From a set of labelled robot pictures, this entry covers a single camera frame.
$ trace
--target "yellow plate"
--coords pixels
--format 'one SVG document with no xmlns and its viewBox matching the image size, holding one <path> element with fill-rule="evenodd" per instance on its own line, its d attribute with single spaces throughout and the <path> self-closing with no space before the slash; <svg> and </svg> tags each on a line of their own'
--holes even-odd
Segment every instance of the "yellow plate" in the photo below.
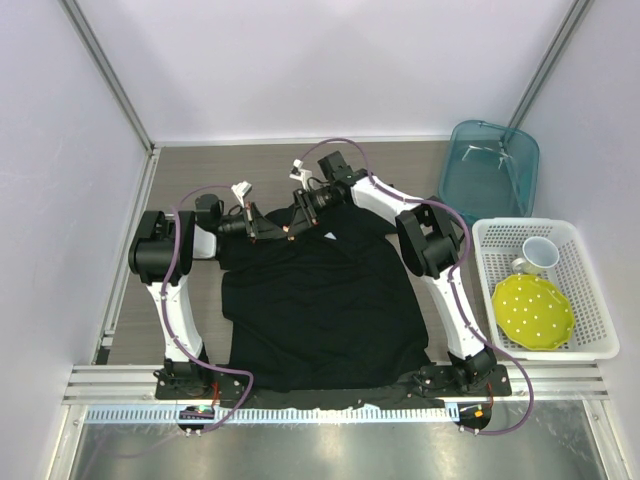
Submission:
<svg viewBox="0 0 640 480">
<path fill-rule="evenodd" d="M 496 285 L 493 310 L 507 337 L 530 350 L 555 350 L 576 324 L 569 300 L 535 275 L 511 275 Z"/>
</svg>

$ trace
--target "teal plastic container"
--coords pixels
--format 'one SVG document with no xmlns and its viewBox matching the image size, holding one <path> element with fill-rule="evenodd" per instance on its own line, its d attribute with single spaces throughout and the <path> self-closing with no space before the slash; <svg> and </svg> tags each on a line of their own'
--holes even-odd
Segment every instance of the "teal plastic container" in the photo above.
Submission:
<svg viewBox="0 0 640 480">
<path fill-rule="evenodd" d="M 438 195 L 467 225 L 481 218 L 530 217 L 540 149 L 528 134 L 480 120 L 451 135 Z"/>
</svg>

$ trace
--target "black fabric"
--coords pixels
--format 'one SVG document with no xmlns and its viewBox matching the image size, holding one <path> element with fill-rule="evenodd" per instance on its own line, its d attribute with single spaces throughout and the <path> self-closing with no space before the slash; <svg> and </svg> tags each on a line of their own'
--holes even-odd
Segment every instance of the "black fabric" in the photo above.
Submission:
<svg viewBox="0 0 640 480">
<path fill-rule="evenodd" d="M 282 226 L 291 210 L 267 215 Z M 222 310 L 234 322 L 229 366 L 277 391 L 390 385 L 428 362 L 415 294 L 385 235 L 354 205 L 324 212 L 295 241 L 226 239 Z M 327 238 L 331 234 L 335 239 Z"/>
</svg>

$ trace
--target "white plastic basket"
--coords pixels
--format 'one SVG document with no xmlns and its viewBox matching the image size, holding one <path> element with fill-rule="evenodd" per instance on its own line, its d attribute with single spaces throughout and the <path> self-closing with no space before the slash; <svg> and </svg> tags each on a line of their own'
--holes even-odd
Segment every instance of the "white plastic basket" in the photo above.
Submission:
<svg viewBox="0 0 640 480">
<path fill-rule="evenodd" d="M 559 287 L 576 317 L 571 339 L 549 352 L 531 351 L 509 340 L 496 324 L 491 302 L 496 285 L 512 275 L 511 262 L 520 256 L 522 244 L 532 236 L 546 237 L 558 247 L 558 265 L 541 276 Z M 617 355 L 620 344 L 611 316 L 573 225 L 547 218 L 479 220 L 473 225 L 473 241 L 491 338 L 498 347 L 527 360 L 597 360 Z"/>
</svg>

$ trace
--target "white backdrop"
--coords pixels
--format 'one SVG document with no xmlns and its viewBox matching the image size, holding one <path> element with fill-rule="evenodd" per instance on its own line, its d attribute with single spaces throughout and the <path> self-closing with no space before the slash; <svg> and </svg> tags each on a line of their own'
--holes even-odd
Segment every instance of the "white backdrop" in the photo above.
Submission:
<svg viewBox="0 0 640 480">
<path fill-rule="evenodd" d="M 631 461 L 640 458 L 638 18 L 637 1 L 594 2 L 523 126 L 541 150 L 534 213 L 578 227 L 620 337 L 620 354 L 600 367 Z"/>
<path fill-rule="evenodd" d="M 81 0 L 155 141 L 506 123 L 570 0 Z"/>
<path fill-rule="evenodd" d="M 0 0 L 0 478 L 44 478 L 144 152 L 58 2 Z"/>
</svg>

